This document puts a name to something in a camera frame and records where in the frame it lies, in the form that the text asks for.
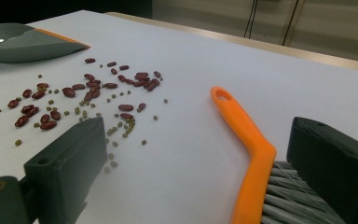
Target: white surface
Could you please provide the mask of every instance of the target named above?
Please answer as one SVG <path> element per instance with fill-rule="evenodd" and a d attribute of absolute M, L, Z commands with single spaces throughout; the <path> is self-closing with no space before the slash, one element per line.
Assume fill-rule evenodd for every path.
<path fill-rule="evenodd" d="M 197 35 L 171 31 L 106 15 L 80 11 L 32 24 L 66 35 L 91 49 L 59 59 L 24 64 L 0 63 L 0 175 L 24 175 L 22 165 L 35 153 L 75 124 L 75 99 L 51 94 L 22 101 L 16 109 L 7 103 L 22 91 L 47 82 L 53 90 L 85 83 L 91 73 L 102 82 L 115 82 L 106 65 L 116 61 L 131 69 L 159 70 L 164 77 L 153 92 L 120 84 L 102 91 L 87 108 L 101 112 L 110 128 L 117 105 L 147 103 L 128 139 L 119 134 L 118 148 L 108 145 L 118 167 L 100 175 L 90 190 L 82 223 L 228 223 L 248 164 L 246 149 L 216 111 L 209 96 L 214 85 L 226 88 L 248 111 L 284 160 L 294 116 L 317 119 L 358 140 L 358 71 L 312 63 L 258 49 Z M 96 63 L 85 64 L 94 57 Z M 131 90 L 108 104 L 113 92 Z M 55 100 L 61 111 L 70 110 L 57 128 L 40 132 L 33 127 Z M 35 103 L 43 110 L 29 124 L 16 129 L 14 122 L 23 105 Z M 14 146 L 22 139 L 20 147 Z M 141 141 L 147 140 L 146 146 Z"/>

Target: gray dustpan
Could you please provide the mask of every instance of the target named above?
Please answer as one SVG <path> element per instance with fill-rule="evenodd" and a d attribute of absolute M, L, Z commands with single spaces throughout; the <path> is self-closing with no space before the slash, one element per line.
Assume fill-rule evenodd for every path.
<path fill-rule="evenodd" d="M 19 23 L 0 23 L 0 63 L 28 63 L 61 57 L 90 46 Z"/>

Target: wall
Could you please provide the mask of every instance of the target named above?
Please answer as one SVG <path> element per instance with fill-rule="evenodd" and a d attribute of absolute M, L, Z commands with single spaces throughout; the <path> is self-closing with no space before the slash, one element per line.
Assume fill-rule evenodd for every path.
<path fill-rule="evenodd" d="M 358 60 L 358 0 L 258 0 L 252 39 Z M 243 36 L 253 0 L 154 0 L 153 19 Z"/>

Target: orange brush handle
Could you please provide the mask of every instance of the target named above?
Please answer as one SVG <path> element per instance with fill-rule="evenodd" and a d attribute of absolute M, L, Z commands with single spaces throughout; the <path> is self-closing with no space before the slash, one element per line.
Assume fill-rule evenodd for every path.
<path fill-rule="evenodd" d="M 251 158 L 231 224 L 260 224 L 269 174 L 276 155 L 275 147 L 267 141 L 230 93 L 220 87 L 213 87 L 211 96 L 226 123 L 248 149 Z"/>

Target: brush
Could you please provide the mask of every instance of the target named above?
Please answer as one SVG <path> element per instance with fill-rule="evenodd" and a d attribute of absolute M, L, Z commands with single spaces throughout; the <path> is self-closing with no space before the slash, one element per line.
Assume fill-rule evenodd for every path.
<path fill-rule="evenodd" d="M 358 142 L 319 121 L 295 118 L 287 161 L 234 97 L 211 96 L 250 155 L 232 224 L 358 223 Z"/>

